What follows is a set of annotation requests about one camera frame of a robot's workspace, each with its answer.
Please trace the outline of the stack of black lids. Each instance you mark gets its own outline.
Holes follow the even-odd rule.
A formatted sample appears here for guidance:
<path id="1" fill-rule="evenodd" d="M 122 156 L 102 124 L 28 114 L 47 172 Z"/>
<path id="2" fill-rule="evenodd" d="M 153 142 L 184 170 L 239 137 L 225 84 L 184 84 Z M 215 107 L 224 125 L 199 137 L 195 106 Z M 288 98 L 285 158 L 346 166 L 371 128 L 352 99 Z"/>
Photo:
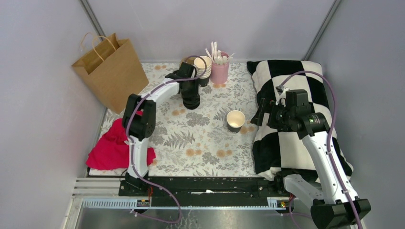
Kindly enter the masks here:
<path id="1" fill-rule="evenodd" d="M 200 105 L 200 96 L 192 96 L 192 97 L 182 97 L 183 105 L 189 109 L 194 110 Z"/>

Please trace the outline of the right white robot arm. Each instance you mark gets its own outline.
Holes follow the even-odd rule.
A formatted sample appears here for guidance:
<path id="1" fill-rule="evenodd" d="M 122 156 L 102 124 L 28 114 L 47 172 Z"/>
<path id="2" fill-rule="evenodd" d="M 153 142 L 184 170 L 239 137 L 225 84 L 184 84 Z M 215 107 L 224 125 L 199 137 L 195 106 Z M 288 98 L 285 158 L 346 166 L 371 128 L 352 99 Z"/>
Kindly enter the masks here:
<path id="1" fill-rule="evenodd" d="M 278 87 L 284 95 L 279 100 L 262 99 L 257 116 L 252 123 L 260 125 L 265 113 L 269 114 L 267 126 L 278 131 L 290 130 L 309 152 L 322 190 L 318 190 L 299 174 L 283 176 L 274 183 L 275 193 L 285 197 L 289 193 L 302 201 L 319 229 L 334 229 L 357 225 L 371 211 L 369 200 L 359 198 L 351 186 L 332 142 L 332 128 L 322 113 L 314 113 L 303 89 L 288 90 Z"/>

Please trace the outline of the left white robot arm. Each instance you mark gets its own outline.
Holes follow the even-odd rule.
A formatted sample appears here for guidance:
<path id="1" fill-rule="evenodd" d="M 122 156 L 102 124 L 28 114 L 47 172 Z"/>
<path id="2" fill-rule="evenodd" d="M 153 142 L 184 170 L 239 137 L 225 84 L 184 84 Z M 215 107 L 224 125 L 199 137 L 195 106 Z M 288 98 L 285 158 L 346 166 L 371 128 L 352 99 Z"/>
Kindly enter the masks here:
<path id="1" fill-rule="evenodd" d="M 129 145 L 125 181 L 136 196 L 143 196 L 148 191 L 147 181 L 143 179 L 148 175 L 148 144 L 156 127 L 157 107 L 178 94 L 187 109 L 194 110 L 200 105 L 196 68 L 185 62 L 150 92 L 128 97 L 122 119 Z"/>

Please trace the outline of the black paper coffee cup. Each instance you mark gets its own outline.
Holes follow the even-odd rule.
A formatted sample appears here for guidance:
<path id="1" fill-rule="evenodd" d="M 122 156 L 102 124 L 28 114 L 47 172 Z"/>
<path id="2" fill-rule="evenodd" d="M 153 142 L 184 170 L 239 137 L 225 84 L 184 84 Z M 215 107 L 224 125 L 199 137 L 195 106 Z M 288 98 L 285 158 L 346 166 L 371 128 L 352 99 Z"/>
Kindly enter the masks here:
<path id="1" fill-rule="evenodd" d="M 245 115 L 241 111 L 232 110 L 226 116 L 226 123 L 231 133 L 238 133 L 245 124 Z"/>

